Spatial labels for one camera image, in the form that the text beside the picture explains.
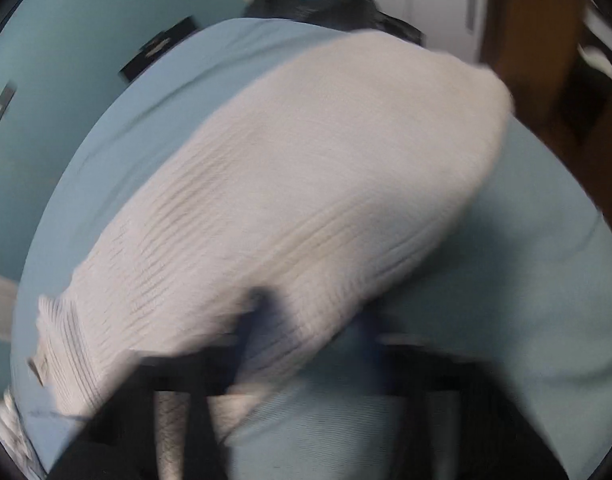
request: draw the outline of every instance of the ribbed knit fabric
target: ribbed knit fabric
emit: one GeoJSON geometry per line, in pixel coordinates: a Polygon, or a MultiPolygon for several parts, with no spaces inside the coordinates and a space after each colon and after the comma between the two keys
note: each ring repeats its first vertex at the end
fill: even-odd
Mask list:
{"type": "Polygon", "coordinates": [[[44,470],[37,454],[23,431],[22,419],[10,388],[4,392],[4,402],[0,406],[0,441],[28,480],[44,478],[44,470]]]}
{"type": "MultiPolygon", "coordinates": [[[[270,71],[137,191],[61,297],[39,301],[35,365],[57,409],[86,415],[136,356],[228,332],[258,285],[283,319],[240,379],[288,377],[445,237],[511,109],[490,70],[380,32],[270,71]]],[[[220,406],[238,414],[221,431],[259,401],[243,398],[220,406]]]]}

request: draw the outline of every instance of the bed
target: bed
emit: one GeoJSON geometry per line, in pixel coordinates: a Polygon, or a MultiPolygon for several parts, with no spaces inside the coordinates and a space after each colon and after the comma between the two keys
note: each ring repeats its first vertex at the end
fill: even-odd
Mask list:
{"type": "MultiPolygon", "coordinates": [[[[12,392],[46,470],[77,421],[55,412],[28,366],[39,294],[67,288],[117,211],[217,107],[339,34],[284,20],[214,25],[144,72],[81,144],[39,223],[14,311],[12,392]]],[[[518,121],[454,234],[387,300],[411,336],[494,362],[572,480],[597,468],[612,446],[612,234],[518,121]]],[[[397,405],[356,393],[367,371],[355,350],[349,329],[232,436],[232,478],[383,475],[397,405]]]]}

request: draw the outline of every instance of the black bag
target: black bag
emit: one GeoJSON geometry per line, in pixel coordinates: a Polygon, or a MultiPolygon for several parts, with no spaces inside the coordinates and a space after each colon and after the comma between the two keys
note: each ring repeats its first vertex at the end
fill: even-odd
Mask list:
{"type": "Polygon", "coordinates": [[[380,12],[374,0],[253,0],[244,17],[284,18],[345,32],[374,28],[411,43],[423,41],[418,29],[380,12]]]}
{"type": "MultiPolygon", "coordinates": [[[[228,453],[217,442],[208,396],[233,382],[260,312],[272,295],[256,290],[255,306],[235,332],[237,345],[214,346],[175,358],[149,358],[71,442],[48,480],[158,480],[155,450],[155,392],[189,394],[183,451],[186,480],[227,480],[228,453]]],[[[433,455],[426,396],[454,390],[460,395],[459,480],[566,480],[562,466],[486,367],[407,345],[380,343],[384,323],[374,306],[362,325],[376,349],[384,393],[404,399],[388,480],[432,480],[433,455]]]]}

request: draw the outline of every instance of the teal cloth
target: teal cloth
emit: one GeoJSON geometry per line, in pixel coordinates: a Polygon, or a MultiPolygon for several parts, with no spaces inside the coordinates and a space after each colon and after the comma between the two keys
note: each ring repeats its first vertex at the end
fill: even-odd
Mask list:
{"type": "Polygon", "coordinates": [[[154,35],[193,16],[236,18],[243,0],[23,0],[0,34],[0,275],[18,281],[74,152],[128,86],[119,74],[154,35]]]}
{"type": "MultiPolygon", "coordinates": [[[[76,152],[32,242],[14,313],[12,384],[50,467],[73,430],[26,361],[37,298],[57,295],[131,195],[218,106],[340,32],[231,20],[155,63],[76,152]]],[[[430,346],[496,363],[572,480],[612,444],[612,235],[558,160],[512,120],[502,156],[451,237],[390,295],[430,346]]],[[[235,480],[383,478],[398,406],[374,396],[350,327],[231,437],[235,480]]]]}

